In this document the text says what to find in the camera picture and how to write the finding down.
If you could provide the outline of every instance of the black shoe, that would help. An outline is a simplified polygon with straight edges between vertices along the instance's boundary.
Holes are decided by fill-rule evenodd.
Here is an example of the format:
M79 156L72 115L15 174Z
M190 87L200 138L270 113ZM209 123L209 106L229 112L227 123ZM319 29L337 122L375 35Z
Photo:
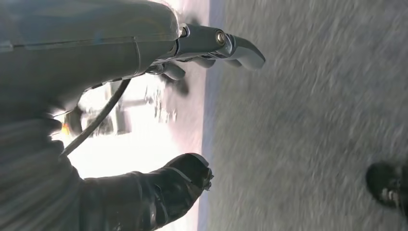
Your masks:
M372 164L366 173L367 188L374 199L383 206L408 208L408 167L386 162Z
M198 154L183 154L163 168L145 174L156 187L156 224L160 228L184 216L214 177L208 162Z

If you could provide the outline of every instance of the robotic hand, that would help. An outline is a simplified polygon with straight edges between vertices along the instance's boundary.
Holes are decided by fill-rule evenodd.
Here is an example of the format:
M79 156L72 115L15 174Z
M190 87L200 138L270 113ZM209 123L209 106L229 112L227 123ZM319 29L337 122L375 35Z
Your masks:
M179 24L146 0L0 0L1 230L152 231L183 216L213 177L199 155L157 171L81 179L67 155L102 122L130 79L180 79L170 62L215 60L259 69L249 41L218 28ZM54 116L84 91L122 81L95 121L64 149Z

